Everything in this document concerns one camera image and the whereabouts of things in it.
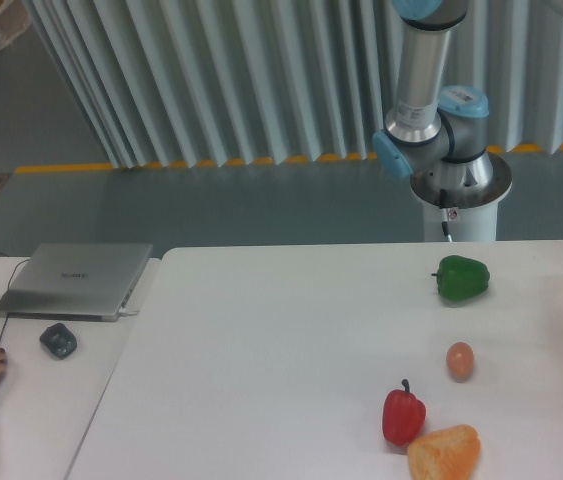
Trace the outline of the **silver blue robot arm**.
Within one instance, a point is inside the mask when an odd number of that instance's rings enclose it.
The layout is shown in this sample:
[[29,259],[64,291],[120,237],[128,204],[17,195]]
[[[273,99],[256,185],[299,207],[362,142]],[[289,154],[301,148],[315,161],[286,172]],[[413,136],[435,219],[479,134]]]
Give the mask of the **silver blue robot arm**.
[[374,149],[415,197],[476,209],[510,191],[488,152],[524,134],[563,140],[563,1],[396,1],[403,25],[395,97]]

